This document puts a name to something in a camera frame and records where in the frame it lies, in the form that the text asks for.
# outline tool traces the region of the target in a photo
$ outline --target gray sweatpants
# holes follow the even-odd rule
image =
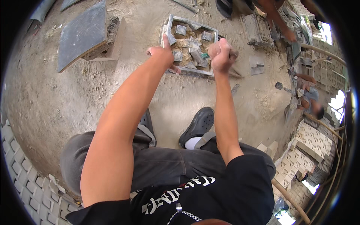
[[[73,136],[65,145],[60,157],[61,173],[69,189],[80,193],[80,177],[94,131]],[[151,138],[137,129],[132,143],[134,174],[131,192],[151,185],[179,185],[196,176],[219,177],[225,163],[216,146],[216,137],[201,149],[149,148]],[[244,154],[261,155],[265,159],[270,178],[275,176],[275,165],[264,152],[240,143]]]

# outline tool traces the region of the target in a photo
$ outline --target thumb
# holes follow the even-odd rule
[[[230,49],[231,49],[230,44],[228,43],[228,41],[225,38],[221,38],[219,42],[220,42],[220,49],[221,49],[220,55],[222,57],[229,58],[229,53],[230,53]]]

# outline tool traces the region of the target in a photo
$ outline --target hand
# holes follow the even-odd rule
[[[228,75],[230,67],[235,62],[237,55],[231,54],[233,47],[225,38],[209,46],[208,54],[211,58],[211,67],[214,70],[215,79],[217,73]]]
[[[290,29],[284,32],[284,36],[291,42],[297,42],[294,32],[292,32]]]
[[[181,70],[172,64],[174,62],[174,55],[171,52],[169,39],[167,38],[166,34],[163,34],[162,38],[164,40],[164,48],[160,46],[150,47],[146,50],[146,54],[161,57],[171,71],[174,73],[181,73]]]

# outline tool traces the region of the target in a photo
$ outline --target white glove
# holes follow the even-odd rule
[[[297,103],[293,103],[293,104],[290,105],[291,110],[294,110],[296,108],[297,108]]]
[[[297,89],[297,96],[298,96],[298,97],[301,97],[301,96],[303,96],[303,95],[304,95],[304,90],[298,88],[298,89]]]

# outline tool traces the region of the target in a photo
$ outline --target black crocs shoe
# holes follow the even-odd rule
[[[151,116],[150,116],[150,111],[149,108],[146,109],[144,115],[141,117],[140,119],[140,123],[141,125],[144,125],[145,127],[147,127],[149,129],[149,131],[154,135],[154,129],[153,129],[153,123],[151,122]]]
[[[210,107],[200,109],[194,116],[189,127],[179,138],[179,145],[185,148],[185,143],[190,138],[202,137],[209,132],[214,124],[214,110]]]

